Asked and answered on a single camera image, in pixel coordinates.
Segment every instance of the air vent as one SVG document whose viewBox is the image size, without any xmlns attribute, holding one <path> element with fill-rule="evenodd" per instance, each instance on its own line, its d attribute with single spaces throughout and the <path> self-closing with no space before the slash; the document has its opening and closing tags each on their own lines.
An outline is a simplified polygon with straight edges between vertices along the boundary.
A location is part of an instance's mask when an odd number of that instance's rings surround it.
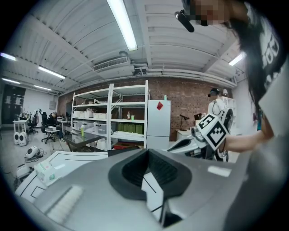
<svg viewBox="0 0 289 231">
<path fill-rule="evenodd" d="M 115 68 L 118 66 L 129 65 L 130 60 L 127 57 L 121 57 L 113 60 L 109 60 L 103 63 L 100 63 L 93 67 L 94 71 L 100 72 L 106 69 Z"/>
</svg>

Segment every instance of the long dark hair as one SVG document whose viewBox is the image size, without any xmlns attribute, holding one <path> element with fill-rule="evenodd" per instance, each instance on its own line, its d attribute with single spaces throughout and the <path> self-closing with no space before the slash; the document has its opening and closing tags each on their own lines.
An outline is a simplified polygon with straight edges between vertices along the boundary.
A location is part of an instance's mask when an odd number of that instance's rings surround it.
<svg viewBox="0 0 289 231">
<path fill-rule="evenodd" d="M 266 78 L 263 70 L 262 53 L 260 45 L 260 33 L 256 27 L 252 28 L 243 21 L 231 19 L 229 23 L 224 23 L 227 28 L 232 29 L 240 40 L 240 49 L 246 53 L 245 75 L 248 80 L 249 92 L 254 102 L 256 113 L 259 114 L 260 107 L 258 102 L 265 95 L 266 89 L 264 79 Z"/>
</svg>

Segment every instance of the brick wall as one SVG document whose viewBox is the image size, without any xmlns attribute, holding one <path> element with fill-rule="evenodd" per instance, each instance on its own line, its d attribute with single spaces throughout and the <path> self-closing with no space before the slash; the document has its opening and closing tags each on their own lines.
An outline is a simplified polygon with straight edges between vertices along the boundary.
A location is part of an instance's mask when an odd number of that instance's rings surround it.
<svg viewBox="0 0 289 231">
<path fill-rule="evenodd" d="M 194 114 L 204 113 L 208 111 L 208 104 L 210 103 L 210 98 L 208 98 L 208 93 L 211 88 L 218 87 L 214 84 L 193 81 L 187 79 L 176 79 L 176 78 L 148 78 L 149 80 L 149 89 L 151 90 L 151 99 L 162 100 L 164 96 L 168 96 L 168 100 L 171 101 L 171 133 L 170 140 L 175 141 L 177 138 L 177 129 L 180 129 L 181 117 L 184 115 L 190 119 L 187 121 L 183 120 L 182 128 L 186 129 L 194 124 Z M 95 85 L 89 88 L 84 88 L 77 91 L 77 94 L 93 91 L 103 88 L 109 88 L 109 84 L 114 83 L 115 87 L 121 86 L 130 86 L 130 85 L 141 85 L 145 83 L 145 79 L 136 79 L 136 80 L 123 80 L 123 81 L 114 81 L 105 84 Z M 232 92 L 228 89 L 229 97 L 231 97 Z M 73 93 L 66 94 L 59 97 L 58 99 L 58 112 L 61 114 L 66 113 L 66 103 L 68 103 L 73 98 Z M 124 102 L 132 101 L 144 101 L 144 97 L 124 97 Z M 135 119 L 144 119 L 143 118 L 143 109 L 123 109 L 122 117 L 126 118 L 128 110 L 131 115 L 135 115 Z M 117 118 L 116 110 L 112 113 L 113 118 Z"/>
</svg>

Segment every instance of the person's arm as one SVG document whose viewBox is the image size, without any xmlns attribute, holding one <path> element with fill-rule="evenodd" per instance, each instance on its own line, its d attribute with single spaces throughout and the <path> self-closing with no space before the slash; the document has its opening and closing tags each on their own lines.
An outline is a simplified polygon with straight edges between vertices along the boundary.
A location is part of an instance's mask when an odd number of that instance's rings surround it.
<svg viewBox="0 0 289 231">
<path fill-rule="evenodd" d="M 246 152 L 253 150 L 258 144 L 273 137 L 272 129 L 265 117 L 262 118 L 261 126 L 262 129 L 257 131 L 254 135 L 228 135 L 225 142 L 220 146 L 220 150 L 228 150 L 232 152 Z"/>
</svg>

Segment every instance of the air conditioner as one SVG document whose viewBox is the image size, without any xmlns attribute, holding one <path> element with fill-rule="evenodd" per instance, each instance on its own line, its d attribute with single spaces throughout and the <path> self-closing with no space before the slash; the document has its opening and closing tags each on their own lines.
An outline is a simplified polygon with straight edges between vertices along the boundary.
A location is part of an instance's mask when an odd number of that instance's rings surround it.
<svg viewBox="0 0 289 231">
<path fill-rule="evenodd" d="M 104 79 L 134 75 L 135 68 L 128 57 L 105 61 L 93 67 L 93 70 Z"/>
</svg>

